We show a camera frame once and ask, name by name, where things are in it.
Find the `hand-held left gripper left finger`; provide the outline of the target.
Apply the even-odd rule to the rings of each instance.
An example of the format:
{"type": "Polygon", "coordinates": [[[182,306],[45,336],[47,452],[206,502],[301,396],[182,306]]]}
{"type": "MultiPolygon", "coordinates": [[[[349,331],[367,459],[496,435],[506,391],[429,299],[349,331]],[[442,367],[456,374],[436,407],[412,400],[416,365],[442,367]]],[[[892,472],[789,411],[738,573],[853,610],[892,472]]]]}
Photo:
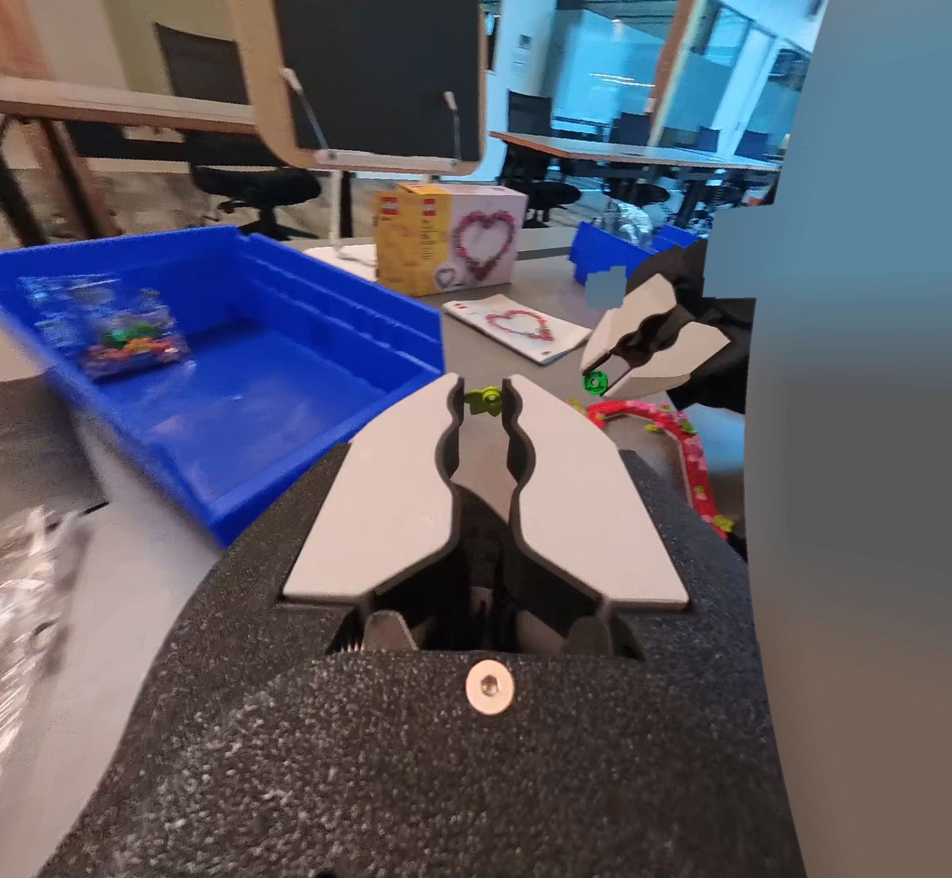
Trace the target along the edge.
{"type": "Polygon", "coordinates": [[[291,601],[360,605],[452,551],[461,508],[463,378],[449,372],[351,440],[283,587],[291,601]]]}

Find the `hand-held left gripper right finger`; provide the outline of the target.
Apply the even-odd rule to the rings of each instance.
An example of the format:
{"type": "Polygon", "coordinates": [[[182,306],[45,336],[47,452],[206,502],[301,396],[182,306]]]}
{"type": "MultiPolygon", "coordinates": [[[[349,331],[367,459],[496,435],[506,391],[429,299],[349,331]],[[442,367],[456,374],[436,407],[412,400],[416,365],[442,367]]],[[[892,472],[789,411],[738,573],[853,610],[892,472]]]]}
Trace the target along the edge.
{"type": "Polygon", "coordinates": [[[619,450],[523,375],[503,382],[509,522],[524,556],[607,610],[685,610],[689,594],[619,450]]]}

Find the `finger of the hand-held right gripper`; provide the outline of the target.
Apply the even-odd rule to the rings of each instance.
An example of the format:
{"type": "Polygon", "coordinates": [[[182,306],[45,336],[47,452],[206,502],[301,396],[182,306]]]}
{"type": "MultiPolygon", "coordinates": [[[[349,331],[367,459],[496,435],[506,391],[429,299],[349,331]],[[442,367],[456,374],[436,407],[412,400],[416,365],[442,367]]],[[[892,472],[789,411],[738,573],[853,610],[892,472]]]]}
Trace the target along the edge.
{"type": "Polygon", "coordinates": [[[636,336],[650,319],[665,319],[676,306],[673,285],[661,275],[650,277],[628,293],[619,308],[607,310],[601,316],[583,350],[580,372],[598,369],[625,338],[636,336]]]}
{"type": "Polygon", "coordinates": [[[729,346],[720,329],[688,322],[673,344],[655,351],[641,366],[629,369],[604,392],[605,400],[642,399],[667,393],[686,384],[691,375],[729,346]]]}

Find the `blue plastic bin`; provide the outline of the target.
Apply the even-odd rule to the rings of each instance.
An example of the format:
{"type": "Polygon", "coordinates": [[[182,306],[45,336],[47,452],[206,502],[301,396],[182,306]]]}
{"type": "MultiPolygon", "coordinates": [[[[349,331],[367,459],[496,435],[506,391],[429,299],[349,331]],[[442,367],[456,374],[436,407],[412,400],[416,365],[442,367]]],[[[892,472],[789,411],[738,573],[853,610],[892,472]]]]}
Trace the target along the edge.
{"type": "Polygon", "coordinates": [[[584,222],[576,231],[568,254],[574,265],[575,282],[585,286],[591,275],[620,267],[625,271],[627,291],[656,275],[676,284],[680,279],[703,280],[708,238],[663,224],[646,244],[627,242],[584,222]]]}
{"type": "Polygon", "coordinates": [[[225,548],[310,466],[445,373],[439,311],[230,226],[2,253],[2,327],[225,548]],[[154,291],[189,360],[95,382],[41,336],[29,277],[154,291]]]}

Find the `grey desk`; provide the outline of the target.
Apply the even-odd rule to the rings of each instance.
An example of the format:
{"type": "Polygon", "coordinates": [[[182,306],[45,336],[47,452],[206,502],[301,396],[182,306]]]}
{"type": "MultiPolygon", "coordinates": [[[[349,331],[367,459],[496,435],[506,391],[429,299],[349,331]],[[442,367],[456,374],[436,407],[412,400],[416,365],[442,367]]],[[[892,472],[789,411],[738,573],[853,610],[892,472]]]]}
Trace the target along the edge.
{"type": "MultiPolygon", "coordinates": [[[[567,246],[545,246],[515,268],[511,297],[583,326],[584,305],[567,246]]],[[[579,352],[536,370],[469,328],[447,321],[447,360],[477,385],[521,372],[561,398],[575,391],[579,352]]],[[[744,513],[744,421],[729,411],[688,410],[708,457],[716,504],[740,524],[744,513]]],[[[88,552],[74,570],[71,606],[33,692],[2,778],[2,876],[34,876],[69,831],[110,763],[139,688],[185,602],[220,551],[177,507],[113,450],[84,414],[72,425],[109,501],[86,519],[88,552]]],[[[496,511],[511,480],[502,429],[477,419],[462,439],[458,478],[496,511]]]]}

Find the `clear plastic bag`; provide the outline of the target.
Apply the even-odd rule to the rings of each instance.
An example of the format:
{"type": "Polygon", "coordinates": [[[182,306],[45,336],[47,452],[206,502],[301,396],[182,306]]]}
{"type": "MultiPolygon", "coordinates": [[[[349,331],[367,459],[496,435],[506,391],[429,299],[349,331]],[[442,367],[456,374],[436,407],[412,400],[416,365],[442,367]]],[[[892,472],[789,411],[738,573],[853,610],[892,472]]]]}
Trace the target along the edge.
{"type": "Polygon", "coordinates": [[[653,222],[645,210],[634,204],[610,197],[601,213],[598,227],[626,243],[653,252],[653,222]]]}
{"type": "Polygon", "coordinates": [[[19,683],[61,645],[89,545],[87,515],[38,506],[2,519],[2,682],[19,683]]]}

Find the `white instruction booklet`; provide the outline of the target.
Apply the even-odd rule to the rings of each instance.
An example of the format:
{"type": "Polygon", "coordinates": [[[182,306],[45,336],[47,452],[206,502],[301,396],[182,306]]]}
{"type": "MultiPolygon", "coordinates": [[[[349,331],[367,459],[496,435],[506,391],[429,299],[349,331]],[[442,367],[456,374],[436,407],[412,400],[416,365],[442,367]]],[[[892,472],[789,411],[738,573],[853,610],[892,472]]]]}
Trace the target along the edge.
{"type": "Polygon", "coordinates": [[[476,300],[452,299],[442,310],[543,367],[581,347],[591,334],[589,328],[531,309],[501,294],[476,300]]]}

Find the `long wooden table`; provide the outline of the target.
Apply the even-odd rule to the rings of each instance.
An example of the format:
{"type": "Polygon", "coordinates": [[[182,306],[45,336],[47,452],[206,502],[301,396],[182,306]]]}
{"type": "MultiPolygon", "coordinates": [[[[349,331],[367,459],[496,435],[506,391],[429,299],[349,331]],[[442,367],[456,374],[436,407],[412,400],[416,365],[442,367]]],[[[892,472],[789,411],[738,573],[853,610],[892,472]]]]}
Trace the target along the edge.
{"type": "Polygon", "coordinates": [[[547,168],[567,170],[571,176],[603,176],[633,178],[636,170],[660,172],[664,169],[682,173],[684,194],[674,224],[686,229],[693,215],[689,205],[697,207],[702,194],[701,184],[720,175],[735,175],[744,194],[751,182],[764,178],[773,182],[780,171],[776,161],[742,156],[720,156],[684,148],[639,146],[605,143],[564,136],[522,134],[490,131],[489,137],[506,144],[515,153],[526,152],[544,160],[547,168]]]}

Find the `yellow and white toy box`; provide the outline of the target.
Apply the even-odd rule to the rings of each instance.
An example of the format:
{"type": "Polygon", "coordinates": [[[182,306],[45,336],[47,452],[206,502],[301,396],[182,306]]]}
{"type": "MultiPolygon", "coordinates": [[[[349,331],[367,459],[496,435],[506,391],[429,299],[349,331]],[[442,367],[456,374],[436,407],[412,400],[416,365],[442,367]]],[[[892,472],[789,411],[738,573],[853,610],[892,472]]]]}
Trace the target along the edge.
{"type": "Polygon", "coordinates": [[[496,185],[398,183],[375,194],[377,281],[410,297],[510,282],[526,194],[496,185]]]}

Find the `black office chair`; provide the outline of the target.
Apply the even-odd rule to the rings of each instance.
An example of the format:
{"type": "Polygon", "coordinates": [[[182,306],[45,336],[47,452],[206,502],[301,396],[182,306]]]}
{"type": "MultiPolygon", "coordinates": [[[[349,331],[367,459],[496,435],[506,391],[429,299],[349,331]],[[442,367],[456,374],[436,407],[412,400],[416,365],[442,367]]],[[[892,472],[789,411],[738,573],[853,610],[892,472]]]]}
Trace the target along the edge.
{"type": "MultiPolygon", "coordinates": [[[[507,94],[507,133],[549,137],[552,99],[528,96],[509,91],[507,94]]],[[[549,223],[552,210],[578,202],[581,191],[568,183],[565,164],[559,174],[549,174],[552,159],[529,147],[506,144],[506,156],[499,181],[510,190],[527,197],[526,228],[543,228],[549,223]]]]}
{"type": "MultiPolygon", "coordinates": [[[[155,24],[173,96],[247,105],[239,50],[228,39],[203,37],[155,24]]],[[[241,226],[278,241],[316,239],[312,232],[279,224],[278,208],[316,200],[322,189],[316,177],[279,163],[256,136],[184,131],[184,157],[194,185],[222,199],[218,210],[240,208],[257,217],[241,226]]]]}
{"type": "MultiPolygon", "coordinates": [[[[645,147],[650,137],[650,117],[621,113],[613,122],[609,143],[645,147]]],[[[623,165],[609,162],[608,176],[603,179],[608,196],[638,208],[667,203],[670,193],[653,183],[656,169],[648,165],[623,165]]]]}

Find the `clear bag of toy bricks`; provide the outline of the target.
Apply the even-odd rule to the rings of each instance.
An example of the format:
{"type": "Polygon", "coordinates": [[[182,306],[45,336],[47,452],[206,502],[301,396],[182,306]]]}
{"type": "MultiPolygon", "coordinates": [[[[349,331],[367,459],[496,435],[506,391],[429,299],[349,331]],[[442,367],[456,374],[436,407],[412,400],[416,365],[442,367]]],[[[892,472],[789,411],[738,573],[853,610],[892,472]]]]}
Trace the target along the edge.
{"type": "Polygon", "coordinates": [[[93,381],[188,360],[191,350],[158,291],[109,274],[20,277],[43,341],[93,381]]]}

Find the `red heart brick frame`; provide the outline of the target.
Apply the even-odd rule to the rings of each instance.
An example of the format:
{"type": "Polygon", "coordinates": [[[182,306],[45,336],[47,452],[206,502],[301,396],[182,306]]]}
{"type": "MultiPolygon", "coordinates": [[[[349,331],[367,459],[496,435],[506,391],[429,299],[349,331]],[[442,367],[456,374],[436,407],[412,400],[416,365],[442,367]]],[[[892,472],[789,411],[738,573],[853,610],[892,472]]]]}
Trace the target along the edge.
{"type": "Polygon", "coordinates": [[[688,503],[722,540],[730,541],[734,525],[717,508],[704,448],[687,415],[669,404],[644,400],[602,400],[584,405],[577,399],[569,398],[565,402],[599,429],[604,429],[612,420],[635,417],[645,423],[646,431],[666,435],[676,443],[688,503]]]}

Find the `black board with wooden frame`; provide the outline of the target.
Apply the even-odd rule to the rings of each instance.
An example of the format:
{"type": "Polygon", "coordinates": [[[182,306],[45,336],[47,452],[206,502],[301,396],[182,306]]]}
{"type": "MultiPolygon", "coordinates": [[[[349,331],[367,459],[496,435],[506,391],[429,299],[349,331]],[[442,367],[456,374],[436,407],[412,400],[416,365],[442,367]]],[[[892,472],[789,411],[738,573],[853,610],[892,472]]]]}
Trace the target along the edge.
{"type": "Polygon", "coordinates": [[[228,0],[255,128],[317,171],[467,177],[485,154],[480,0],[228,0]]]}

